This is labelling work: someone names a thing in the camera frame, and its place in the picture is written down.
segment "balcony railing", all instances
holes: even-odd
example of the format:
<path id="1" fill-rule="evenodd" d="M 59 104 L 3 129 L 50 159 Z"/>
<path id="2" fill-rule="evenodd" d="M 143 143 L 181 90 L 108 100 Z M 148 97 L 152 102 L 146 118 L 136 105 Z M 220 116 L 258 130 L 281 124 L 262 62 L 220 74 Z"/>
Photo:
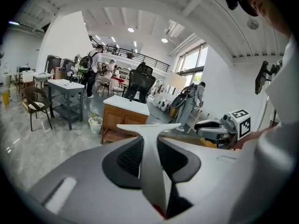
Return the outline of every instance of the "balcony railing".
<path id="1" fill-rule="evenodd" d="M 136 53 L 136 52 L 126 50 L 123 48 L 117 48 L 117 50 L 114 51 L 114 47 L 104 46 L 103 53 L 109 53 L 109 54 L 116 55 L 116 56 L 126 57 L 128 59 L 138 61 L 139 63 L 145 62 L 148 66 L 155 67 L 155 68 L 165 71 L 165 72 L 167 72 L 168 67 L 169 67 L 169 65 L 164 62 L 158 61 L 149 56 L 145 56 L 140 53 Z"/>

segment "gray pants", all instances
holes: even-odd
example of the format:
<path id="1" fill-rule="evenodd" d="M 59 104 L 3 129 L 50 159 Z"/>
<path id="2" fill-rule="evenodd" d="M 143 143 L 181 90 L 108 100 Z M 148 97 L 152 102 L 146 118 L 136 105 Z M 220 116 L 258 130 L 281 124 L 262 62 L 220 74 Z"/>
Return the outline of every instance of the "gray pants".
<path id="1" fill-rule="evenodd" d="M 189 114 L 191 113 L 192 110 L 193 110 L 193 100 L 192 101 L 186 100 L 178 111 L 178 117 L 176 123 L 181 123 L 181 127 L 184 127 L 189 117 Z"/>

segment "shoe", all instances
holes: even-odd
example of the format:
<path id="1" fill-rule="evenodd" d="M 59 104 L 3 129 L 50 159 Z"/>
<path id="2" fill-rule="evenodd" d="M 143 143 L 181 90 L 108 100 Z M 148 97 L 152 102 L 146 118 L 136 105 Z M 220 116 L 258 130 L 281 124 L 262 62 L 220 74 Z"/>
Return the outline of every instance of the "shoe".
<path id="1" fill-rule="evenodd" d="M 184 132 L 185 129 L 181 128 L 181 127 L 177 127 L 176 130 L 180 131 L 180 132 Z"/>

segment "person in gray overalls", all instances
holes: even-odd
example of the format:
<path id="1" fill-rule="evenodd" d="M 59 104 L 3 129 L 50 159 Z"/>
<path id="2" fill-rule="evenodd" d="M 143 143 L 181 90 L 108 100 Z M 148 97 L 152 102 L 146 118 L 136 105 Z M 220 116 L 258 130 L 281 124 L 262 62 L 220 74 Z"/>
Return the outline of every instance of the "person in gray overalls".
<path id="1" fill-rule="evenodd" d="M 189 94 L 186 101 L 182 104 L 182 106 L 179 109 L 178 117 L 176 123 L 181 123 L 180 127 L 177 127 L 176 130 L 179 130 L 181 132 L 184 132 L 184 126 L 187 122 L 187 119 L 189 117 L 189 114 L 194 109 L 194 106 L 196 105 L 197 99 L 199 99 L 199 106 L 202 107 L 203 101 L 202 101 L 202 95 L 205 91 L 206 83 L 201 82 L 199 85 L 196 86 Z"/>

